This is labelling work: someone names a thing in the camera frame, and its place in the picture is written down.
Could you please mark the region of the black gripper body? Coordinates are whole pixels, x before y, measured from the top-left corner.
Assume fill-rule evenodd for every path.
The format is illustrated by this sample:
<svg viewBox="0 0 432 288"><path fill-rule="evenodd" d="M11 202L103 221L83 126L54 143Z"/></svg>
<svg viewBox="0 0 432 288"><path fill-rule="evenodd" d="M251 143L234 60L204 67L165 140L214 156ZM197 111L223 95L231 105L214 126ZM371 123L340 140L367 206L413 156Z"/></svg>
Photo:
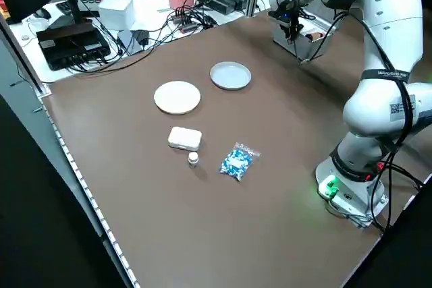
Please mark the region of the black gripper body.
<svg viewBox="0 0 432 288"><path fill-rule="evenodd" d="M281 4L281 25L284 28L296 28L299 25L301 5L298 1L283 1Z"/></svg>

